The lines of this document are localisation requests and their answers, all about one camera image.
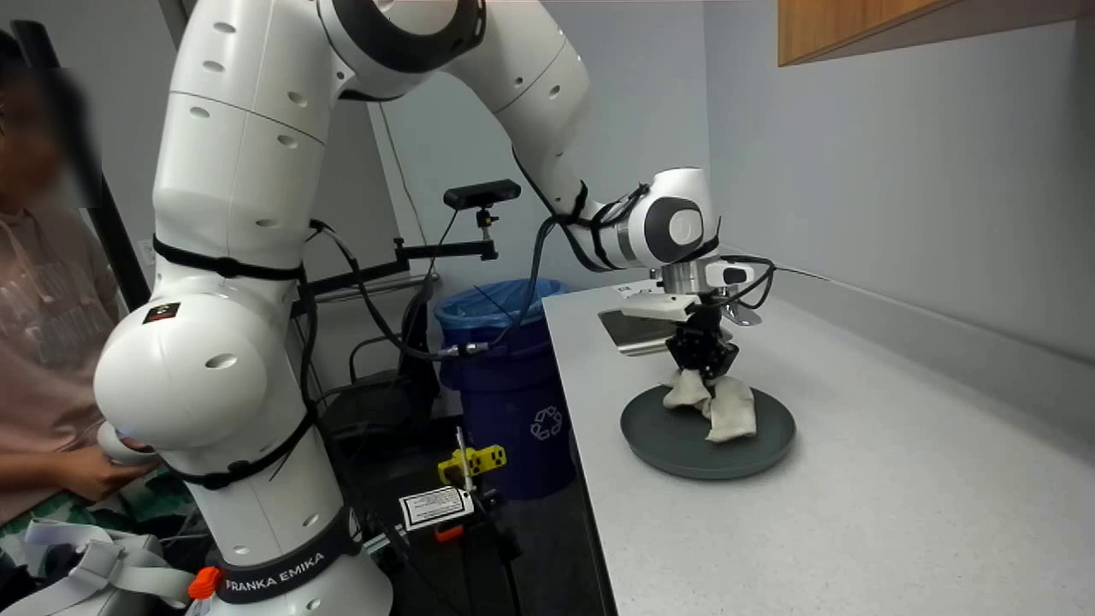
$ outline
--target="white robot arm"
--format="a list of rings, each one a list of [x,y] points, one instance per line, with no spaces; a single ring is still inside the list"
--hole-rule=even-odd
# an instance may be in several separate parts
[[[390,609],[388,578],[349,549],[285,331],[331,107],[398,99],[436,68],[500,116],[584,267],[684,263],[720,238],[700,171],[587,201],[569,162],[587,74],[536,0],[203,0],[155,177],[155,299],[96,369],[106,441],[155,448],[212,526],[222,578],[203,612]]]

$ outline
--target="person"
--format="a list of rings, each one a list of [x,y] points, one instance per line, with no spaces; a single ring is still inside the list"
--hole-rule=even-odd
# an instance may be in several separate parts
[[[13,51],[0,30],[0,68],[22,61]],[[26,591],[18,555],[35,519],[139,533],[200,526],[167,470],[118,465],[96,444],[92,373],[122,303],[75,206],[0,186],[0,609]]]

